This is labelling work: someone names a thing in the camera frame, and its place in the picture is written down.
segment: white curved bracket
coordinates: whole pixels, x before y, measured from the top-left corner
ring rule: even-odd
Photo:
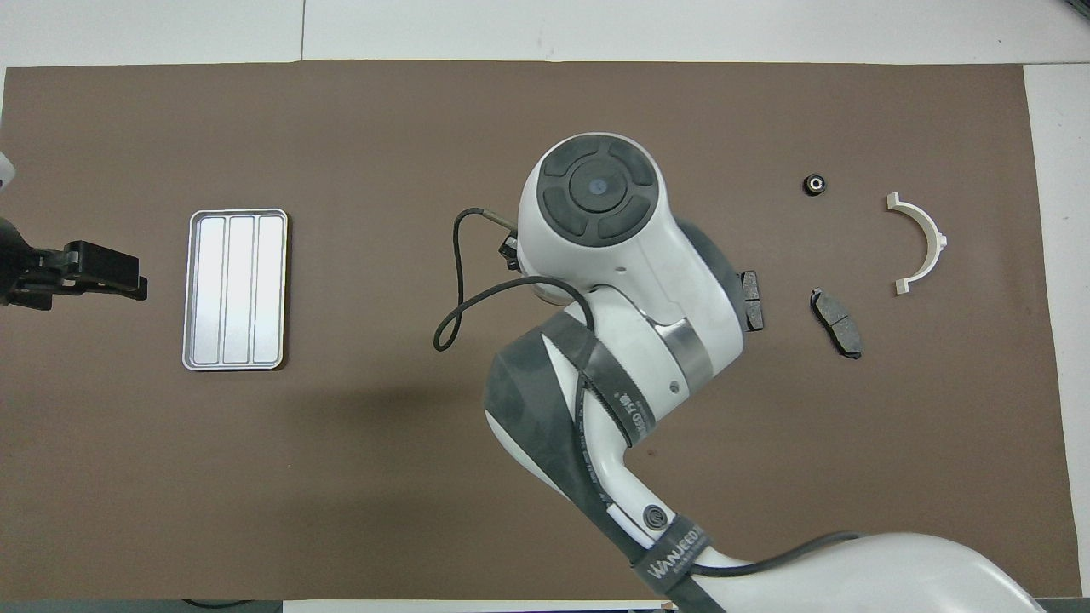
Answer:
[[[930,215],[924,213],[922,208],[916,206],[915,204],[909,204],[907,202],[900,201],[900,194],[893,192],[886,196],[886,208],[889,211],[896,211],[898,213],[904,213],[923,228],[923,235],[928,237],[928,257],[920,265],[920,269],[916,272],[911,277],[905,277],[904,279],[897,279],[894,281],[894,287],[897,288],[897,296],[903,293],[908,293],[908,284],[916,283],[923,277],[928,276],[928,273],[935,267],[938,263],[938,254],[946,249],[946,236],[938,231],[938,226],[935,226],[934,219]]]

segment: gray velcro strap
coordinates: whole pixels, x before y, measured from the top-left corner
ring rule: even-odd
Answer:
[[[576,369],[617,422],[628,446],[655,429],[655,414],[632,377],[594,333],[564,311],[542,324],[544,334]]]
[[[665,594],[688,575],[697,556],[711,544],[712,538],[700,526],[678,515],[632,569],[655,593]]]

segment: metal tray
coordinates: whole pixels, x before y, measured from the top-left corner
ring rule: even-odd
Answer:
[[[185,280],[185,368],[279,366],[287,280],[287,213],[279,208],[194,213]]]

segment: robotic arm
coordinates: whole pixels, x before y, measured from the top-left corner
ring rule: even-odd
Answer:
[[[741,353],[744,322],[730,264],[673,216],[662,171],[635,142],[581,134],[541,158],[519,207],[518,263],[585,300],[499,351],[488,425],[682,611],[1042,611],[983,556],[933,537],[835,534],[764,563],[735,560],[625,467],[629,447]]]

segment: round button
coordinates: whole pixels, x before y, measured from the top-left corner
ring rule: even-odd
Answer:
[[[571,200],[589,213],[605,213],[620,204],[628,193],[628,178],[619,161],[594,158],[571,173]]]

